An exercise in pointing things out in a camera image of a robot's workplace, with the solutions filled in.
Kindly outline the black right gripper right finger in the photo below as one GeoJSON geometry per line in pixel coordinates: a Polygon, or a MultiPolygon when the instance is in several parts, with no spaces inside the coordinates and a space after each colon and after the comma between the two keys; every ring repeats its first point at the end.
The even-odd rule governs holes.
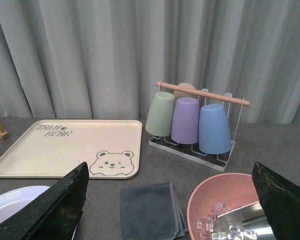
{"type": "Polygon", "coordinates": [[[300,187],[260,162],[251,176],[275,239],[300,240],[300,187]]]}

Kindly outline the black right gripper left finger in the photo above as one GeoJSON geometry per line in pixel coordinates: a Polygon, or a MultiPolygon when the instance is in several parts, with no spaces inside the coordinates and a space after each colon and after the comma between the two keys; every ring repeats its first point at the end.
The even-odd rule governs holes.
{"type": "Polygon", "coordinates": [[[72,239],[83,214],[88,182],[88,165],[82,162],[0,223],[0,240],[72,239]]]}

